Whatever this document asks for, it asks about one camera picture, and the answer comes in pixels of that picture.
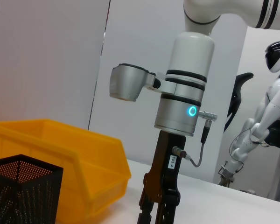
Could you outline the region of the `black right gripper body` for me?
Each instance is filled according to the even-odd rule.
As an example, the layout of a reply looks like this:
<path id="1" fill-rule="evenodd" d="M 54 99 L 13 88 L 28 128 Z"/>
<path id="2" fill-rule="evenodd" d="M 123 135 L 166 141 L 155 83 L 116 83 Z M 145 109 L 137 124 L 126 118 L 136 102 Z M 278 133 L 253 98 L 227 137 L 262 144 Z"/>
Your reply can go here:
<path id="1" fill-rule="evenodd" d="M 173 148 L 184 149 L 186 137 L 160 131 L 156 150 L 154 154 L 154 164 L 157 165 L 157 176 L 160 177 L 162 190 L 178 190 L 177 178 L 182 158 L 173 153 Z"/>

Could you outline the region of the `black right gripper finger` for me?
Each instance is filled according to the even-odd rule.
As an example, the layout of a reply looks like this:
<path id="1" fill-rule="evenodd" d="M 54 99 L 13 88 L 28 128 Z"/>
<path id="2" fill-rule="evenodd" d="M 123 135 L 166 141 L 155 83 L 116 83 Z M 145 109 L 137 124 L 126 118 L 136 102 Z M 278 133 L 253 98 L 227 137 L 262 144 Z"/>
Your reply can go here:
<path id="1" fill-rule="evenodd" d="M 151 169 L 145 174 L 143 180 L 144 187 L 139 202 L 141 212 L 138 217 L 138 224 L 149 224 L 151 222 L 153 206 L 155 203 L 159 203 L 161 198 L 160 183 L 159 173 Z"/>
<path id="2" fill-rule="evenodd" d="M 156 224 L 173 224 L 175 210 L 179 205 L 179 190 L 177 188 L 166 189 L 161 195 L 156 214 Z"/>

